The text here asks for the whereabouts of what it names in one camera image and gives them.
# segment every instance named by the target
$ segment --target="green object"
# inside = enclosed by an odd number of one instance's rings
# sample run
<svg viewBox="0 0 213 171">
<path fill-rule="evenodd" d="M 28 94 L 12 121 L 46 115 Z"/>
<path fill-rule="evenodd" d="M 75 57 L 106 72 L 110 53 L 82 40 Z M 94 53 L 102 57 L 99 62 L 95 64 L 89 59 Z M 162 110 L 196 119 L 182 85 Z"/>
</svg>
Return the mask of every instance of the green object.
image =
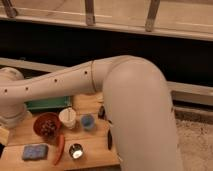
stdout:
<svg viewBox="0 0 213 171">
<path fill-rule="evenodd" d="M 71 106 L 71 98 L 69 96 L 64 96 L 58 98 L 29 101 L 26 104 L 27 109 L 31 112 L 43 112 Z"/>
</svg>

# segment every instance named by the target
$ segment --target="small cup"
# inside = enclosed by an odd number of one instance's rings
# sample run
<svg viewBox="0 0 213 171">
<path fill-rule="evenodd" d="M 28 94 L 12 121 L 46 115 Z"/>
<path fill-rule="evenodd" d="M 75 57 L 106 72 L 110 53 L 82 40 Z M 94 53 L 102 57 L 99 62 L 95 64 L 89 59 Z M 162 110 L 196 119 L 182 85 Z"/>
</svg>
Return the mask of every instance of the small cup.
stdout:
<svg viewBox="0 0 213 171">
<path fill-rule="evenodd" d="M 66 108 L 59 113 L 59 119 L 65 127 L 73 129 L 76 124 L 76 112 L 71 107 Z"/>
<path fill-rule="evenodd" d="M 81 124 L 86 131 L 90 131 L 95 126 L 95 119 L 92 115 L 86 114 L 81 118 Z"/>
</svg>

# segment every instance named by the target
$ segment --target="nuts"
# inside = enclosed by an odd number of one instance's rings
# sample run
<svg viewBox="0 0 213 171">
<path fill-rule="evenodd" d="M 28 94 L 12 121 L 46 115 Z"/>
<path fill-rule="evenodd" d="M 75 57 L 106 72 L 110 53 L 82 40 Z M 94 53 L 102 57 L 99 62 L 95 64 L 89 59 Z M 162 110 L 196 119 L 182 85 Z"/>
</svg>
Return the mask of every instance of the nuts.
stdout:
<svg viewBox="0 0 213 171">
<path fill-rule="evenodd" d="M 46 120 L 41 126 L 41 134 L 45 137 L 53 137 L 56 131 L 56 125 L 52 120 Z"/>
</svg>

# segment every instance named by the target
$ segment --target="bowl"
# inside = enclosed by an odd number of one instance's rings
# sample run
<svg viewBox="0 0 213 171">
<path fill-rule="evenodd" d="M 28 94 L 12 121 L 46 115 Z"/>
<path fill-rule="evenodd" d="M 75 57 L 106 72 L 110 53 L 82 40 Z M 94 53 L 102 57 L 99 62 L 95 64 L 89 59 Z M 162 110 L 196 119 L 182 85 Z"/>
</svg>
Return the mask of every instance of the bowl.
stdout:
<svg viewBox="0 0 213 171">
<path fill-rule="evenodd" d="M 52 139 L 58 135 L 60 127 L 61 122 L 58 115 L 53 112 L 46 112 L 36 119 L 33 130 L 45 139 Z"/>
<path fill-rule="evenodd" d="M 95 126 L 95 119 L 91 114 L 86 114 L 81 117 L 81 125 L 84 130 L 90 131 Z"/>
</svg>

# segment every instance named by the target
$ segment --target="table surface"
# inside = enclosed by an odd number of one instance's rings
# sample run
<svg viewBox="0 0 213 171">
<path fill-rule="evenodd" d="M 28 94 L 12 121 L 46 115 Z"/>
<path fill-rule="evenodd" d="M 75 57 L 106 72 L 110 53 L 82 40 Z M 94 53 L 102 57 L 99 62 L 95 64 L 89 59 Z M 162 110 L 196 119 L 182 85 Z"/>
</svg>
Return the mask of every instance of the table surface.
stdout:
<svg viewBox="0 0 213 171">
<path fill-rule="evenodd" d="M 4 148 L 0 159 L 1 170 L 58 171 L 118 165 L 115 146 L 113 145 L 112 150 L 107 148 L 108 122 L 97 118 L 98 109 L 103 102 L 102 99 L 101 93 L 73 97 L 73 108 L 77 112 L 77 126 L 73 130 L 62 127 L 61 132 L 65 135 L 66 141 L 64 153 L 57 166 L 52 164 L 57 147 L 49 144 L 47 160 L 25 162 L 21 159 L 26 144 L 44 143 L 42 138 L 33 131 L 36 117 L 29 117 L 11 130 L 9 143 Z M 84 131 L 79 124 L 81 116 L 88 113 L 94 115 L 96 123 L 95 129 L 90 132 Z M 74 143 L 80 143 L 84 149 L 84 155 L 78 160 L 73 160 L 68 153 L 69 147 Z"/>
</svg>

